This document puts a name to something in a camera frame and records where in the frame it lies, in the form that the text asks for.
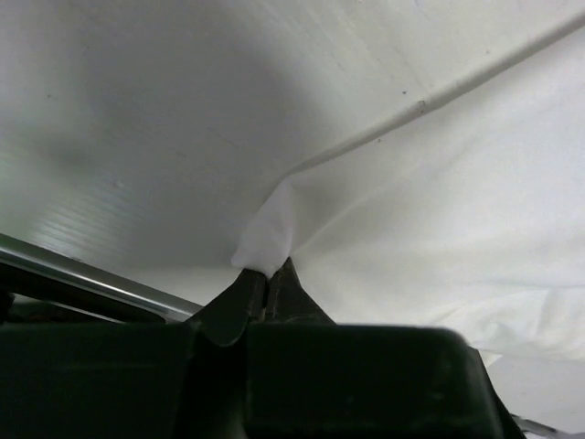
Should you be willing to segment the white t-shirt black print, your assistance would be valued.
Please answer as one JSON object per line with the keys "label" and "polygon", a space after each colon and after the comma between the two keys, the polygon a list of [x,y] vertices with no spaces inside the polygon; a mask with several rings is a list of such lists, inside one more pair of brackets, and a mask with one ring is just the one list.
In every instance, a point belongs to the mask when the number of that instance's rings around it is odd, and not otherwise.
{"label": "white t-shirt black print", "polygon": [[583,31],[286,177],[232,262],[273,275],[287,259],[338,322],[583,359]]}

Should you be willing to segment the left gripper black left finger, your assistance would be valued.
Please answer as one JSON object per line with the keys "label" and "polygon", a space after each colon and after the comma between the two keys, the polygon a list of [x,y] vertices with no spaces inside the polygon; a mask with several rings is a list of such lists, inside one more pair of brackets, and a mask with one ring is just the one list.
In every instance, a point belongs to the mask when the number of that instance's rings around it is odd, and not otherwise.
{"label": "left gripper black left finger", "polygon": [[202,438],[239,396],[266,279],[243,271],[186,321],[99,319],[1,293],[4,438]]}

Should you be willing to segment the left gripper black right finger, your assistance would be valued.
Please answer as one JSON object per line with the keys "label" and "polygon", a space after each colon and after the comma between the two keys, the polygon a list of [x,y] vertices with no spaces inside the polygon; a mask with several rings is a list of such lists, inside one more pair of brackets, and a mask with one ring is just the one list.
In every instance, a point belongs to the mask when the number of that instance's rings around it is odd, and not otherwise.
{"label": "left gripper black right finger", "polygon": [[292,261],[272,277],[267,433],[519,438],[476,349],[451,330],[335,323]]}

